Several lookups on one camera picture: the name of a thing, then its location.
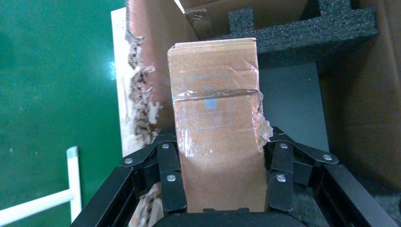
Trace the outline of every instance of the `black foam insert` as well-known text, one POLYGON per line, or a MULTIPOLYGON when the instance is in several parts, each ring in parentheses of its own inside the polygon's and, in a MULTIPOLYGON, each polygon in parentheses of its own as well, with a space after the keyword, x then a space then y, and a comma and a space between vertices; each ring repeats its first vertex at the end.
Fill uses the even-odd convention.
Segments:
POLYGON ((349 0, 318 3, 317 17, 256 30, 252 8, 231 11, 230 34, 214 39, 255 37, 259 65, 281 67, 316 61, 321 71, 378 34, 375 8, 353 10, 349 0))

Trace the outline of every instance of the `cardboard box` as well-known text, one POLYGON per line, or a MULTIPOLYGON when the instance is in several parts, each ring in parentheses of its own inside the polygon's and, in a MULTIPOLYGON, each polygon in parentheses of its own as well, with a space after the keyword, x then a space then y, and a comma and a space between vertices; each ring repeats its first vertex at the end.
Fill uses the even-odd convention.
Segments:
MULTIPOLYGON (((194 2, 188 7, 207 9, 214 30, 226 33, 230 10, 260 9, 263 13, 254 13, 256 26, 271 26, 298 20, 308 2, 218 0, 199 6, 196 0, 187 1, 194 2), (268 25, 259 26, 257 21, 268 25)), ((357 164, 383 183, 401 189, 401 2, 358 2, 362 8, 377 7, 379 35, 344 58, 337 70, 320 75, 330 151, 345 164, 357 164)), ((173 0, 129 0, 128 6, 131 31, 147 37, 142 45, 144 61, 156 68, 149 82, 154 85, 153 100, 163 106, 157 127, 174 126, 166 53, 175 43, 197 41, 196 35, 173 0)), ((124 100, 120 90, 119 104, 124 100)))
POLYGON ((271 129, 261 127, 255 39, 176 44, 168 64, 188 212, 263 211, 259 134, 271 129))

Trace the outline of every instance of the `small cardboard box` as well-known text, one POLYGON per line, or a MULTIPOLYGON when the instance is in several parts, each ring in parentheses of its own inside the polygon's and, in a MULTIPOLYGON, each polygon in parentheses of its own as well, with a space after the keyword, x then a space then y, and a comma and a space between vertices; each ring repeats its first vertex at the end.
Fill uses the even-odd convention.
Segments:
POLYGON ((176 44, 168 64, 188 212, 263 211, 261 148, 271 131, 260 106, 255 39, 176 44))

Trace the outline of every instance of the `white pipe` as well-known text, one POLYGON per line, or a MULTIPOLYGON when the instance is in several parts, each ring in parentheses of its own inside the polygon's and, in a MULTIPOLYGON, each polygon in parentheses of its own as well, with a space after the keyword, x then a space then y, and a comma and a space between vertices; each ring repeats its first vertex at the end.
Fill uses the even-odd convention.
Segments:
POLYGON ((71 147, 67 150, 67 166, 70 190, 74 193, 74 198, 70 201, 72 223, 82 210, 78 147, 71 147))
POLYGON ((0 210, 0 227, 29 217, 41 211, 70 202, 71 223, 82 210, 81 185, 79 181, 78 147, 67 150, 68 182, 70 188, 62 192, 25 202, 0 210))
POLYGON ((74 198, 74 193, 71 189, 64 190, 52 195, 48 195, 37 200, 32 200, 0 210, 0 226, 4 226, 14 221, 26 218, 33 214, 58 206, 74 198))

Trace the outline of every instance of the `clear packing tape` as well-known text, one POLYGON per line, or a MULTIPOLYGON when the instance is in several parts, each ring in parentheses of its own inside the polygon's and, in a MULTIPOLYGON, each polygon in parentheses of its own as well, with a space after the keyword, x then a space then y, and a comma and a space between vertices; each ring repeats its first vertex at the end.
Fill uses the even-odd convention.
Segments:
MULTIPOLYGON (((263 153, 263 146, 266 145, 267 142, 270 142, 270 137, 273 136, 273 128, 270 126, 270 122, 265 119, 263 116, 263 107, 262 100, 263 94, 257 89, 225 89, 225 90, 208 90, 207 95, 205 95, 205 91, 184 91, 182 93, 176 94, 173 97, 174 106, 178 106, 177 104, 180 102, 187 101, 205 101, 205 100, 216 100, 219 98, 227 98, 230 99, 232 97, 253 97, 251 101, 252 107, 252 123, 253 123, 253 132, 256 140, 256 144, 260 153, 263 153)), ((182 123, 183 119, 176 119, 176 129, 177 133, 180 133, 178 136, 178 146, 180 151, 185 154, 186 157, 195 157, 198 155, 202 155, 199 153, 198 149, 194 149, 195 144, 192 141, 191 132, 188 132, 187 128, 182 128, 179 126, 182 123)), ((203 155, 212 154, 213 151, 205 152, 203 155)))

